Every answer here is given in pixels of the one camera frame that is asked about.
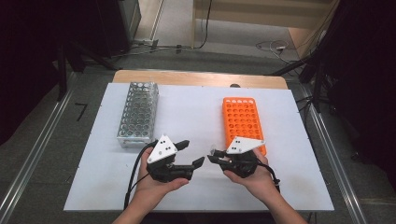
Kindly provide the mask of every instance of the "metal frame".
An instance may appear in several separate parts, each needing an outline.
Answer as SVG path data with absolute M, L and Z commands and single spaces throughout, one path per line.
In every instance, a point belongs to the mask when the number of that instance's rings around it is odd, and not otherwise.
M 302 86 L 304 97 L 308 97 L 311 91 L 306 87 Z M 329 159 L 332 171 L 335 175 L 335 179 L 338 182 L 338 186 L 343 194 L 344 200 L 346 202 L 346 207 L 349 210 L 349 214 L 352 218 L 353 223 L 367 223 L 367 219 L 361 209 L 361 204 L 358 197 L 355 194 L 355 190 L 347 177 L 347 172 L 338 158 L 337 152 L 335 150 L 332 139 L 327 131 L 326 125 L 324 124 L 321 114 L 317 113 L 315 109 L 309 108 L 311 117 L 315 123 L 318 130 L 320 140 L 324 146 L 327 157 Z
M 28 157 L 26 158 L 22 168 L 18 172 L 15 179 L 12 181 L 11 185 L 8 187 L 6 192 L 6 196 L 3 198 L 1 206 L 0 206 L 0 223 L 8 223 L 9 218 L 14 211 L 15 206 L 17 205 L 18 200 L 27 183 L 29 182 L 30 177 L 32 176 L 35 167 L 37 166 L 41 155 L 46 149 L 47 143 L 50 140 L 50 137 L 55 130 L 64 109 L 67 106 L 67 103 L 76 87 L 76 83 L 78 81 L 78 77 L 76 73 L 71 73 L 68 79 L 69 90 L 66 92 L 64 98 L 61 102 L 57 102 L 55 107 L 52 110 L 52 113 L 49 116 L 43 130 L 35 141 L 35 145 L 30 151 Z

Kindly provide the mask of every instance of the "floor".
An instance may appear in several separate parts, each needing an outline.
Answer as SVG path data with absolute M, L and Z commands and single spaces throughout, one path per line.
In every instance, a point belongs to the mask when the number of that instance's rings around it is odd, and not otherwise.
M 161 45 L 189 45 L 191 39 L 190 8 L 191 1 L 159 0 L 140 1 L 142 14 L 158 12 L 163 7 L 159 17 L 151 15 L 151 23 L 158 19 L 157 27 L 152 25 L 141 30 L 136 35 L 138 39 L 159 39 Z M 181 12 L 175 19 L 175 12 Z M 197 35 L 202 37 L 201 24 L 197 21 Z M 172 50 L 162 50 L 150 54 L 133 55 L 145 52 L 146 48 L 134 49 L 130 55 L 125 55 L 112 62 L 124 69 L 166 69 L 183 71 L 204 71 L 221 73 L 239 73 L 249 75 L 270 74 L 283 66 L 286 61 L 299 60 L 290 40 L 287 29 L 246 25 L 242 23 L 221 23 L 209 21 L 208 39 L 199 51 L 186 50 L 176 54 Z M 270 50 L 270 43 L 282 45 L 288 43 L 287 50 L 282 53 Z M 13 213 L 4 217 L 4 207 L 0 210 L 0 223 L 109 223 L 118 213 L 65 213 L 63 206 L 73 182 L 74 173 L 89 137 L 98 107 L 100 106 L 106 84 L 111 82 L 114 72 L 87 60 L 84 74 L 70 72 L 70 95 L 62 107 L 62 115 L 56 121 L 56 127 L 50 130 L 50 135 L 42 151 L 39 153 L 35 169 L 30 180 L 22 188 Z M 302 85 L 297 80 L 301 69 L 296 69 L 283 77 L 287 80 L 296 100 L 307 95 L 310 85 Z M 35 140 L 40 138 L 41 130 L 46 127 L 56 103 L 57 88 L 54 88 L 26 118 L 25 122 L 15 132 L 14 136 L 0 146 L 0 193 L 6 195 L 8 188 L 18 175 L 23 163 L 32 149 L 36 147 Z M 81 119 L 81 105 L 87 105 Z M 317 213 L 318 223 L 396 223 L 394 208 L 396 195 L 387 182 L 381 170 L 372 164 L 364 164 L 350 159 L 355 150 L 351 147 L 342 121 L 330 113 L 326 105 L 322 105 L 321 117 L 330 134 L 333 148 L 339 157 L 351 186 L 360 202 L 366 221 L 356 222 L 350 215 L 346 198 L 340 189 L 334 168 L 329 160 L 323 136 L 318 133 L 315 123 L 315 113 L 307 114 L 306 126 L 310 133 L 312 145 L 318 156 L 318 164 L 328 190 L 332 197 L 335 210 L 333 212 Z M 302 212 L 308 218 L 309 213 Z M 196 214 L 191 217 L 200 220 Z

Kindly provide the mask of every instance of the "black cable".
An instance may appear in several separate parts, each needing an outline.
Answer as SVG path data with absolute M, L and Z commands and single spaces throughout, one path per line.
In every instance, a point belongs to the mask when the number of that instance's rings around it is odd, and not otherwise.
M 276 187 L 277 191 L 280 192 L 280 187 L 279 187 L 280 180 L 276 178 L 274 170 L 269 165 L 266 165 L 262 162 L 258 162 L 257 165 L 264 167 L 265 169 L 267 169 L 267 171 L 269 171 L 271 173 L 275 187 Z
M 210 15 L 210 10 L 211 10 L 211 8 L 212 8 L 212 2 L 213 2 L 213 0 L 210 0 L 209 8 L 208 8 L 208 10 L 207 10 L 206 26 L 205 26 L 205 40 L 204 40 L 204 43 L 202 43 L 202 45 L 201 45 L 200 47 L 194 48 L 194 49 L 201 49 L 201 48 L 204 46 L 204 44 L 206 43 L 206 40 L 207 40 L 207 26 L 208 26 L 208 24 L 209 24 L 209 15 Z
M 149 147 L 155 147 L 158 143 L 158 140 L 155 140 L 152 143 L 148 143 L 145 147 L 142 148 L 142 150 L 139 152 L 139 154 L 136 157 L 136 161 L 134 162 L 134 169 L 132 170 L 131 173 L 131 178 L 129 180 L 129 184 L 128 184 L 128 190 L 125 194 L 125 200 L 124 200 L 124 210 L 125 208 L 128 206 L 129 203 L 129 198 L 131 197 L 131 192 L 132 189 L 134 188 L 134 186 L 140 181 L 142 180 L 144 177 L 142 177 L 141 179 L 139 179 L 133 186 L 132 183 L 134 182 L 134 174 L 136 173 L 136 168 L 137 168 L 137 164 L 139 163 L 140 158 L 142 157 L 143 153 L 146 151 L 146 149 L 148 149 Z
M 319 28 L 315 31 L 315 33 L 311 37 L 309 37 L 309 39 L 306 40 L 302 45 L 297 47 L 296 49 L 299 49 L 301 46 L 306 45 L 309 41 L 311 41 L 312 38 L 314 38 L 314 36 L 320 31 L 320 29 L 322 29 L 324 27 L 325 24 L 327 24 L 329 21 L 331 21 L 331 20 L 328 20 L 328 19 L 329 19 L 330 15 L 332 14 L 332 11 L 335 9 L 336 5 L 338 5 L 338 4 L 334 4 L 332 6 L 332 9 L 330 9 L 329 13 L 327 14 L 326 18 L 324 19 L 324 22 L 319 26 Z

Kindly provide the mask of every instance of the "white board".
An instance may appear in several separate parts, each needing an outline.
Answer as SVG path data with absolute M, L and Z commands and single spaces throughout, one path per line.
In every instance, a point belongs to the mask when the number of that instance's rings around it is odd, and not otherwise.
M 70 189 L 65 211 L 122 210 L 134 161 L 140 148 L 121 148 L 116 139 L 129 84 L 110 83 Z M 333 210 L 291 91 L 159 86 L 154 134 L 173 142 L 190 140 L 175 164 L 191 164 L 209 154 L 211 146 L 225 149 L 221 115 L 224 97 L 256 100 L 267 158 L 281 180 L 281 194 L 296 210 Z M 243 187 L 232 183 L 218 165 L 205 158 L 190 183 L 165 196 L 155 211 L 248 212 L 266 208 Z

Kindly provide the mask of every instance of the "wooden table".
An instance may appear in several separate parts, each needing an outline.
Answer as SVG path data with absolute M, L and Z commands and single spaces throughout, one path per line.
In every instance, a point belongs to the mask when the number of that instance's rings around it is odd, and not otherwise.
M 222 73 L 197 73 L 158 70 L 120 70 L 113 82 L 153 81 L 163 85 L 229 87 L 238 84 L 242 88 L 263 88 L 287 90 L 283 77 L 247 76 Z
M 209 1 L 193 2 L 192 47 L 195 20 L 206 20 Z M 302 58 L 317 43 L 322 31 L 327 29 L 338 3 L 339 0 L 214 0 L 209 19 L 288 27 L 293 44 Z

